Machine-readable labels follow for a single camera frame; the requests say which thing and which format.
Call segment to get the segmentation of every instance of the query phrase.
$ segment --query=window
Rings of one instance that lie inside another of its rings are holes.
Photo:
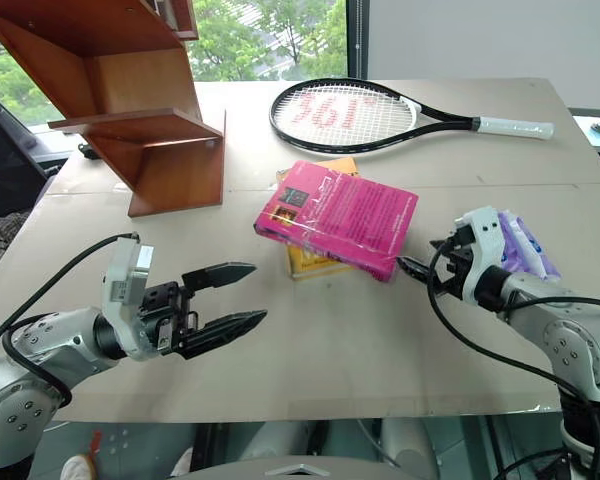
[[[356,1],[193,0],[200,40],[186,45],[194,78],[346,76],[347,2]],[[0,102],[27,126],[62,118],[1,44]]]

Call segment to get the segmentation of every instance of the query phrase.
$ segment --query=pink book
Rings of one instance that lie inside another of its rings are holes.
[[[418,196],[296,162],[254,225],[256,233],[367,270],[387,282]]]

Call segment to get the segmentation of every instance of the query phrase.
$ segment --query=white wall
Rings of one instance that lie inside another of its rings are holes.
[[[600,108],[600,0],[370,0],[369,78],[544,77]]]

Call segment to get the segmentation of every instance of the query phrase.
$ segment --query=tennis racket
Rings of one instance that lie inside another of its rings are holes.
[[[418,126],[424,115],[439,122]],[[443,130],[545,140],[553,135],[552,123],[454,115],[352,78],[321,78],[286,89],[273,102],[269,121],[275,133],[292,145],[338,154],[370,152]]]

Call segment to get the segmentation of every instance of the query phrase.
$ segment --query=racket strings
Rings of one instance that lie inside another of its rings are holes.
[[[346,84],[293,91],[273,115],[288,135],[324,145],[357,145],[392,137],[412,129],[415,117],[404,102]]]

